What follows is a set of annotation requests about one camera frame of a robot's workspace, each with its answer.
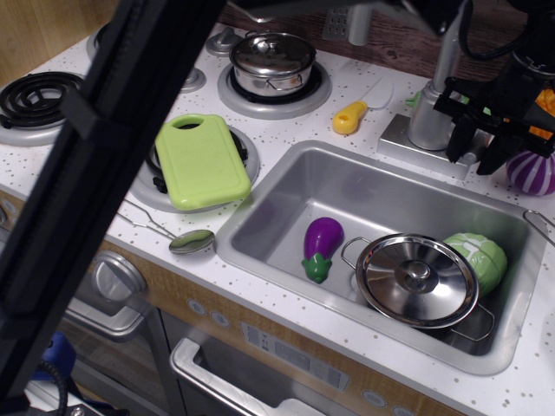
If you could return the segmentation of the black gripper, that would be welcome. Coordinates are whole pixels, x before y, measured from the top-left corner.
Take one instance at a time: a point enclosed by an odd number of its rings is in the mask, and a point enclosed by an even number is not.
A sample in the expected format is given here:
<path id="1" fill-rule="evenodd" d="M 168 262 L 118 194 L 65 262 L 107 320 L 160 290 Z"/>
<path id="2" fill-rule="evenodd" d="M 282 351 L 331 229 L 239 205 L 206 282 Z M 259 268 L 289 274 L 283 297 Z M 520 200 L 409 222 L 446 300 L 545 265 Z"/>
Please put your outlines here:
<path id="1" fill-rule="evenodd" d="M 491 81 L 472 81 L 457 77 L 445 80 L 446 90 L 434 105 L 452 118 L 454 129 L 447 145 L 447 159 L 455 163 L 470 148 L 478 130 L 490 133 L 476 173 L 491 175 L 514 154 L 527 150 L 547 157 L 554 152 L 554 140 L 543 140 L 529 132 L 538 127 L 554 131 L 554 117 L 535 101 L 544 87 L 554 81 L 554 2 L 511 1 L 511 6 L 527 14 L 526 26 L 506 45 L 488 52 L 473 52 L 468 45 L 473 2 L 463 6 L 459 45 L 476 61 L 489 61 L 508 54 L 508 60 Z M 465 105 L 453 95 L 465 95 Z"/>

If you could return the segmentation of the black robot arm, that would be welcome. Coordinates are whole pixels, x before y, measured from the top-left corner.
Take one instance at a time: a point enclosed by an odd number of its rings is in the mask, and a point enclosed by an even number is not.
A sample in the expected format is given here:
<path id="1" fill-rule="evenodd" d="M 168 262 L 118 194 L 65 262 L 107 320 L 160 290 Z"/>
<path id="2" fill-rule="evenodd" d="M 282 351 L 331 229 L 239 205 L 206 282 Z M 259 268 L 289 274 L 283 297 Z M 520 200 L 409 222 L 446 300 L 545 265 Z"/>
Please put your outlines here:
<path id="1" fill-rule="evenodd" d="M 491 81 L 445 78 L 436 109 L 454 132 L 457 161 L 475 130 L 494 137 L 478 172 L 488 175 L 519 150 L 541 156 L 554 128 L 535 102 L 554 76 L 554 4 L 516 1 L 528 16 L 510 60 Z M 65 122 L 1 256 L 1 411 L 22 414 L 24 389 L 140 164 L 216 22 L 221 1 L 123 1 L 80 89 L 63 102 Z"/>

